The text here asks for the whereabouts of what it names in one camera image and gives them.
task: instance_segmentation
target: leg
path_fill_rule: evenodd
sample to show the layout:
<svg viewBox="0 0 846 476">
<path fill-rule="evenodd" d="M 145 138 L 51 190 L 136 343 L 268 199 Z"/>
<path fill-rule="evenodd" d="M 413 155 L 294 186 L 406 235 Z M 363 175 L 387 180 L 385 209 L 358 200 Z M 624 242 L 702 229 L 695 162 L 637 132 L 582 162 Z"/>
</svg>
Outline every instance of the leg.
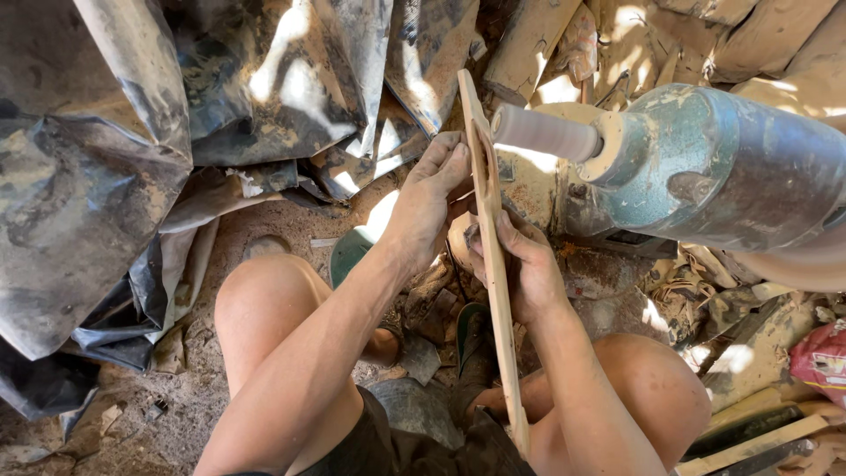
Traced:
<svg viewBox="0 0 846 476">
<path fill-rule="evenodd" d="M 711 418 L 705 387 L 675 352 L 646 337 L 609 335 L 594 344 L 594 351 L 620 400 L 669 471 Z M 557 416 L 548 414 L 552 410 L 549 383 L 540 373 L 520 383 L 527 417 L 537 421 L 531 429 L 532 467 L 539 474 L 546 472 L 544 468 L 557 473 L 569 465 L 569 458 Z M 470 409 L 486 405 L 495 414 L 504 414 L 502 394 L 501 389 L 486 390 Z"/>
<path fill-rule="evenodd" d="M 215 327 L 234 398 L 265 357 L 331 294 L 302 258 L 271 254 L 241 263 L 217 293 Z M 377 329 L 362 357 L 392 362 L 397 341 Z M 296 474 L 324 457 L 355 426 L 363 408 L 352 379 L 329 406 L 288 473 Z"/>
</svg>

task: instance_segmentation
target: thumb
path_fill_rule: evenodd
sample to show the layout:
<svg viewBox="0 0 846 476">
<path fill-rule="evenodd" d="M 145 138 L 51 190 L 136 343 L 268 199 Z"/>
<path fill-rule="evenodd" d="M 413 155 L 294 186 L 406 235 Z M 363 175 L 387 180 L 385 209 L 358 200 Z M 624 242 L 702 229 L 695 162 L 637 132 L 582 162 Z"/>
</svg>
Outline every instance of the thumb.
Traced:
<svg viewBox="0 0 846 476">
<path fill-rule="evenodd" d="M 505 210 L 500 210 L 497 214 L 496 225 L 497 238 L 503 244 L 503 248 L 523 261 L 527 261 L 535 247 L 539 246 L 514 228 L 514 224 L 511 223 L 508 212 Z"/>
<path fill-rule="evenodd" d="M 459 142 L 453 149 L 453 154 L 437 174 L 430 180 L 435 180 L 444 196 L 459 186 L 464 179 L 470 177 L 470 149 Z"/>
</svg>

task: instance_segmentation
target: red bag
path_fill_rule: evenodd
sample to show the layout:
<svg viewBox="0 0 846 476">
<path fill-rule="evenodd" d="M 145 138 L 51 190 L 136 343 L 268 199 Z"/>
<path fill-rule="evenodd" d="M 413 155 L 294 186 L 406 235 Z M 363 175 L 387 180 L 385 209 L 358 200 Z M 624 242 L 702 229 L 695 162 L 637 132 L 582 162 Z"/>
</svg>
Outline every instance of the red bag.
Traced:
<svg viewBox="0 0 846 476">
<path fill-rule="evenodd" d="M 812 330 L 790 349 L 790 373 L 846 408 L 846 320 Z"/>
</svg>

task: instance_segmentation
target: bolt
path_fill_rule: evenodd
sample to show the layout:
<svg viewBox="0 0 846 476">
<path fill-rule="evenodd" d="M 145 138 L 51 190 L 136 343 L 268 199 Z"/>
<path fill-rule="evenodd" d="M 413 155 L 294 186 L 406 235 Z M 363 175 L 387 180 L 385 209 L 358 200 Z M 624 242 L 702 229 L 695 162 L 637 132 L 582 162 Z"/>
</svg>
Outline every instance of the bolt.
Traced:
<svg viewBox="0 0 846 476">
<path fill-rule="evenodd" d="M 570 195 L 578 198 L 584 198 L 584 196 L 587 195 L 587 185 L 570 184 Z"/>
</svg>

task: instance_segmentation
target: spindle sander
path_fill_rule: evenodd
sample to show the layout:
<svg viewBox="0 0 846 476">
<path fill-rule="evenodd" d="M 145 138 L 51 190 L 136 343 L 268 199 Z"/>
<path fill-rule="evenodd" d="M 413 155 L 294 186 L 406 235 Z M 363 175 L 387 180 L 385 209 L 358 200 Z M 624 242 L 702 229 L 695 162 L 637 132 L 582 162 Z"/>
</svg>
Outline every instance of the spindle sander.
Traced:
<svg viewBox="0 0 846 476">
<path fill-rule="evenodd" d="M 491 130 L 569 160 L 591 210 L 567 235 L 714 246 L 765 279 L 846 291 L 846 136 L 829 125 L 671 84 L 589 124 L 504 105 Z"/>
</svg>

